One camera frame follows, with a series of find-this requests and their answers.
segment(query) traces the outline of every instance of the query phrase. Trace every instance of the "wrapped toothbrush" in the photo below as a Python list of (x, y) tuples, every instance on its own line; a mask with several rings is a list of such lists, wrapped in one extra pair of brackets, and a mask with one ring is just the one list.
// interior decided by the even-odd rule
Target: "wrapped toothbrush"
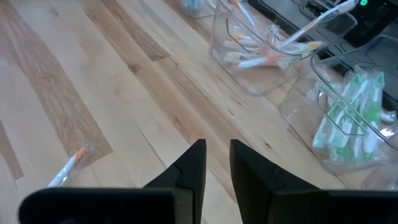
[(366, 190), (398, 190), (398, 163), (386, 164), (375, 169), (362, 182)]
[(321, 41), (313, 41), (308, 43), (296, 43), (290, 45), (286, 54), (278, 53), (275, 50), (270, 49), (269, 47), (263, 48), (259, 50), (260, 56), (255, 59), (246, 60), (237, 64), (236, 69), (238, 70), (247, 70), (250, 68), (266, 66), (266, 65), (280, 65), (281, 67), (285, 67), (285, 64), (289, 64), (293, 60), (296, 59), (294, 55), (309, 55), (312, 52), (320, 49), (324, 46), (324, 43)]
[(382, 125), (380, 128), (380, 133), (386, 137), (386, 139), (393, 138), (394, 136), (396, 137), (396, 134), (398, 133), (398, 124), (393, 124), (393, 125)]
[(239, 63), (253, 57), (255, 56), (241, 52), (227, 52), (226, 55), (224, 56), (224, 61), (229, 63)]
[(250, 13), (246, 9), (246, 7), (244, 7), (244, 5), (240, 3), (241, 1), (240, 0), (232, 0), (232, 2), (241, 11), (242, 15), (246, 18), (246, 20), (249, 23), (249, 25), (255, 31), (257, 31), (257, 26), (256, 26), (256, 23), (254, 22), (254, 19), (252, 18), (252, 16), (250, 15)]
[[(367, 104), (369, 102), (369, 97), (370, 94), (367, 91), (366, 93), (364, 93), (361, 105), (359, 106), (359, 114), (364, 118), (366, 115), (366, 109), (367, 109)], [(365, 135), (365, 131), (363, 130), (363, 128), (361, 127), (357, 127), (356, 129), (356, 135), (357, 136), (362, 136)], [(362, 146), (363, 146), (363, 140), (364, 138), (355, 138), (354, 143), (353, 143), (353, 153), (354, 153), (354, 157), (356, 159), (358, 159), (359, 157), (362, 156)]]
[(240, 46), (244, 47), (248, 52), (250, 52), (254, 51), (254, 49), (257, 49), (260, 46), (258, 40), (256, 41), (250, 35), (245, 34), (243, 29), (239, 26), (233, 26), (230, 30), (230, 33), (231, 39), (223, 42), (225, 47), (231, 47), (239, 50)]
[(85, 161), (94, 153), (96, 146), (90, 142), (80, 142), (79, 150), (68, 160), (56, 174), (49, 187), (61, 187), (72, 179), (84, 166)]
[[(357, 109), (361, 100), (362, 96), (366, 94), (366, 87), (368, 86), (368, 80), (363, 80), (364, 78), (361, 77), (360, 79), (354, 79), (354, 87), (356, 88), (354, 93), (349, 98), (349, 105), (353, 108)], [(341, 130), (337, 128), (333, 128), (331, 135), (328, 140), (328, 144), (332, 148), (342, 148), (347, 145), (349, 139), (349, 133), (352, 132), (353, 128), (353, 120), (350, 116), (339, 107), (339, 112), (336, 115), (336, 118), (333, 120), (335, 124), (341, 127)]]
[[(367, 111), (366, 120), (376, 129), (380, 126), (380, 114), (381, 114), (381, 100), (382, 92), (384, 88), (384, 73), (379, 72), (377, 77), (373, 81), (373, 92), (371, 93), (371, 105)], [(371, 159), (373, 152), (377, 147), (377, 134), (372, 131), (371, 128), (368, 130), (368, 136), (364, 141), (365, 159)]]
[[(343, 97), (343, 99), (348, 99), (353, 92), (355, 91), (355, 89), (357, 89), (357, 87), (360, 86), (361, 84), (361, 75), (360, 74), (356, 74), (354, 76), (354, 78), (352, 78), (351, 82), (349, 82), (341, 96)], [(333, 107), (330, 109), (330, 111), (328, 112), (328, 117), (333, 119), (334, 121), (338, 120), (340, 121), (341, 118), (338, 119), (338, 114), (340, 113), (341, 116), (341, 108), (339, 105), (334, 104)], [(325, 147), (326, 144), (326, 136), (328, 135), (328, 130), (330, 128), (330, 121), (328, 120), (328, 118), (325, 116), (322, 119), (321, 125), (318, 128), (317, 133), (315, 134), (315, 137), (313, 139), (312, 142), (312, 146), (314, 149), (323, 149)]]
[(348, 0), (346, 2), (343, 2), (343, 3), (333, 7), (331, 9), (327, 10), (326, 12), (324, 12), (323, 14), (318, 16), (316, 19), (314, 19), (312, 22), (307, 24), (305, 27), (301, 28), (300, 30), (298, 30), (297, 32), (292, 34), (280, 46), (281, 49), (283, 49), (284, 47), (290, 45), (293, 42), (298, 41), (299, 38), (301, 38), (303, 35), (305, 35), (310, 29), (312, 29), (315, 26), (319, 25), (321, 22), (328, 21), (330, 18), (333, 18), (333, 17), (338, 16), (340, 14), (344, 14), (346, 12), (349, 12), (350, 10), (352, 10), (355, 7), (356, 3), (358, 3), (358, 2), (355, 1), (355, 0)]
[(214, 0), (175, 0), (184, 13), (192, 17), (205, 17), (214, 15)]
[(262, 31), (262, 36), (274, 46), (279, 46), (281, 42), (286, 40), (286, 37), (280, 34), (280, 29), (275, 24), (266, 27)]
[(244, 44), (244, 42), (236, 42), (234, 40), (226, 40), (223, 42), (223, 47), (226, 47), (230, 50), (236, 50), (239, 51), (241, 50), (242, 47), (244, 47), (244, 49), (247, 52), (254, 52), (256, 51), (258, 48), (257, 47), (248, 47), (247, 45)]
[(387, 124), (395, 123), (397, 122), (397, 112), (383, 109), (380, 113), (380, 119)]

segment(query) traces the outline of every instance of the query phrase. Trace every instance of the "plastic wrapper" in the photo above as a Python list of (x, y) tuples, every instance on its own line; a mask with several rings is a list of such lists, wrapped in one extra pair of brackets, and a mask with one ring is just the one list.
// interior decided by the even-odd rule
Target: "plastic wrapper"
[[(346, 85), (341, 92), (343, 99), (368, 123), (379, 129), (384, 74), (364, 71), (355, 66), (354, 72), (346, 74), (344, 82)], [(344, 106), (339, 103), (331, 103), (329, 107), (328, 116), (325, 116), (320, 123), (312, 143), (315, 150), (328, 151), (329, 160), (325, 163), (330, 166), (342, 162), (352, 166), (362, 166), (376, 160), (382, 161), (387, 157), (377, 150), (376, 133), (371, 128), (364, 128), (366, 126), (364, 123), (355, 121), (352, 111), (344, 110)], [(351, 138), (346, 133), (353, 133), (356, 136), (366, 135), (366, 137)]]
[(322, 22), (329, 21), (331, 19), (334, 19), (336, 16), (340, 14), (344, 14), (350, 10), (352, 10), (355, 5), (356, 5), (355, 0), (347, 0), (341, 4), (338, 4), (334, 6), (333, 8), (327, 10), (326, 12), (322, 13), (319, 17), (308, 23), (306, 26), (292, 34), (282, 45), (281, 47), (285, 47), (287, 45), (290, 45), (291, 43), (299, 40), (305, 33), (307, 33), (310, 29), (316, 27)]
[[(281, 54), (271, 49), (269, 45), (260, 45), (250, 36), (241, 34), (239, 27), (234, 27), (234, 33), (237, 34), (233, 37), (237, 43), (234, 43), (232, 40), (227, 40), (223, 45), (225, 47), (231, 47), (232, 49), (239, 49), (239, 46), (242, 46), (250, 53), (244, 55), (241, 52), (226, 53), (224, 60), (235, 63), (234, 68), (236, 70), (248, 70), (270, 65), (275, 65), (285, 70), (297, 58), (297, 56), (293, 55), (302, 55), (302, 57), (306, 57), (326, 45), (326, 43), (322, 41), (304, 43), (293, 42), (283, 48), (286, 54)], [(266, 27), (260, 33), (268, 43), (276, 47), (280, 46), (286, 40), (286, 38), (280, 34), (280, 29), (276, 25)]]
[(366, 190), (398, 190), (398, 163), (386, 164), (373, 170), (362, 182)]
[(383, 109), (380, 114), (380, 119), (387, 124), (395, 123), (397, 122), (397, 112)]
[(380, 133), (387, 139), (394, 137), (398, 133), (398, 124), (385, 125), (381, 124)]
[(84, 166), (85, 161), (94, 153), (96, 146), (90, 142), (80, 142), (79, 150), (68, 160), (60, 172), (53, 178), (49, 187), (61, 187), (72, 179)]
[(175, 0), (184, 13), (192, 17), (212, 16), (216, 0)]
[(244, 4), (241, 4), (240, 0), (231, 0), (231, 2), (236, 6), (236, 8), (239, 9), (239, 11), (242, 13), (242, 15), (246, 18), (247, 22), (249, 25), (254, 29), (257, 30), (257, 25), (254, 22), (254, 19), (251, 17), (249, 11), (246, 9)]

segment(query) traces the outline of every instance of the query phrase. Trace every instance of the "wood grain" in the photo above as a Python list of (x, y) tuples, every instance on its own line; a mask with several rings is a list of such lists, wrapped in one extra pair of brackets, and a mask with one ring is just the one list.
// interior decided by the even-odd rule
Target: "wood grain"
[(24, 176), (21, 165), (19, 164), (18, 158), (12, 149), (10, 140), (8, 140), (6, 130), (0, 121), (0, 154), (6, 161), (8, 168), (12, 174), (14, 180), (20, 179)]
[(169, 56), (169, 53), (142, 30), (115, 0), (103, 0), (103, 4), (111, 11), (112, 15), (122, 24), (133, 40), (137, 42), (152, 61)]
[(188, 17), (174, 0), (9, 0), (0, 10), (0, 223), (16, 223), (21, 200), (84, 140), (98, 151), (71, 186), (142, 187), (205, 138), (208, 224), (241, 223), (230, 139), (321, 188), (355, 189), (370, 173), (328, 173), (285, 125), (277, 108), (294, 79), (253, 97), (226, 73), (208, 55), (213, 16)]
[(30, 81), (67, 154), (72, 156), (78, 150), (79, 141), (98, 145), (91, 162), (111, 153), (111, 146), (46, 44), (12, 6), (2, 2), (1, 9), (5, 33), (18, 56), (14, 60)]

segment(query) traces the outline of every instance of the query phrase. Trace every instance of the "wooden countertop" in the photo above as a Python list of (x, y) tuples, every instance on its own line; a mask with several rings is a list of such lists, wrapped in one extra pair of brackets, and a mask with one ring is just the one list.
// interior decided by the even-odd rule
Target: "wooden countertop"
[(142, 187), (198, 138), (207, 140), (204, 223), (241, 223), (229, 174), (240, 139), (327, 189), (336, 177), (285, 125), (289, 84), (248, 95), (209, 55), (213, 18), (174, 0), (1, 1), (0, 223), (76, 152), (97, 143), (72, 186)]

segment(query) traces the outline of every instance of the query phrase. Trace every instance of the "clear plastic bin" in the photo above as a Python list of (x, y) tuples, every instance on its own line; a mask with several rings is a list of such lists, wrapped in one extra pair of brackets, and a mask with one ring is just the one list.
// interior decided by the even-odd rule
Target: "clear plastic bin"
[(295, 0), (298, 1), (300, 10), (307, 15), (308, 18), (314, 19), (321, 13), (328, 10), (331, 6), (334, 6), (329, 0)]
[(175, 0), (189, 16), (199, 18), (213, 16), (217, 0)]
[[(307, 25), (310, 20), (302, 15), (299, 10), (298, 13), (303, 20), (301, 25), (291, 24), (283, 18), (278, 12), (270, 9), (264, 2), (272, 3), (273, 6), (279, 6), (274, 0), (259, 1), (254, 7), (243, 2), (243, 6), (252, 15), (256, 27), (253, 29), (249, 22), (242, 15), (240, 10), (236, 9), (228, 1), (218, 1), (216, 6), (216, 14), (213, 23), (212, 38), (210, 42), (210, 54), (218, 61), (218, 63), (250, 94), (254, 96), (261, 96), (271, 91), (275, 87), (289, 81), (300, 73), (300, 67), (292, 73), (285, 73), (285, 70), (292, 62), (296, 60), (302, 61), (313, 52), (303, 54), (289, 54), (287, 51), (281, 51), (276, 46), (272, 45), (266, 38), (265, 30), (271, 25), (279, 27), (279, 32), (282, 37), (286, 38), (296, 30), (301, 29)], [(325, 21), (318, 27), (315, 27), (307, 32), (309, 36), (302, 37), (299, 42), (308, 42), (311, 40), (321, 40), (327, 46), (336, 40), (341, 40), (340, 37), (345, 35), (351, 28), (356, 25), (356, 20), (349, 14), (343, 14)], [(250, 40), (250, 43), (242, 43), (245, 38)], [(278, 55), (280, 60), (274, 60), (272, 63), (251, 68), (241, 68), (240, 62), (246, 60), (261, 60), (263, 56), (259, 56), (257, 50), (262, 49), (267, 55)]]
[[(355, 65), (378, 71), (373, 73), (379, 74), (376, 77), (384, 73), (382, 105), (397, 111), (397, 59), (398, 40), (387, 36), (344, 55), (324, 60), (314, 55), (281, 103), (280, 112), (286, 122), (330, 172), (344, 174), (398, 159), (398, 136), (390, 128), (394, 124), (374, 122), (383, 115), (378, 110), (375, 113), (375, 96), (369, 95), (377, 92), (376, 79), (365, 83), (357, 82), (353, 74), (343, 78), (353, 72)], [(358, 87), (352, 97), (345, 93), (349, 77)]]
[(398, 163), (377, 167), (362, 182), (365, 190), (398, 190)]

